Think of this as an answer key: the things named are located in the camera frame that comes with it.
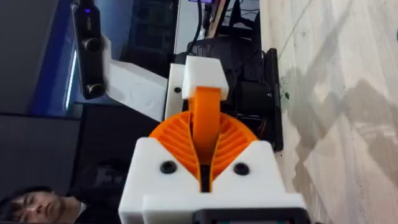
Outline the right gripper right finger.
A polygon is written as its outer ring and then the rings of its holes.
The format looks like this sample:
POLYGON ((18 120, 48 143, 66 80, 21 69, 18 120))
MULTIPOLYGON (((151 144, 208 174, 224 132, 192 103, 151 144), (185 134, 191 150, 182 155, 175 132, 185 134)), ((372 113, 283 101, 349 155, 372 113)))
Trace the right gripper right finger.
POLYGON ((242 122, 221 113, 220 133, 210 168, 210 192, 258 192, 277 179, 275 190, 283 191, 283 183, 271 144, 261 141, 242 122))

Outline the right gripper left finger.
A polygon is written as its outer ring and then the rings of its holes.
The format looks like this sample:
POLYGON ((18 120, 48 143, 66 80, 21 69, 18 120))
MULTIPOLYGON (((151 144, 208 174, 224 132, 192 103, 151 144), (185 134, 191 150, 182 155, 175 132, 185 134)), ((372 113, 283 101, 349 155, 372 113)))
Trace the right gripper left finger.
POLYGON ((185 111, 137 140, 118 208, 121 223, 191 223, 200 179, 185 111))

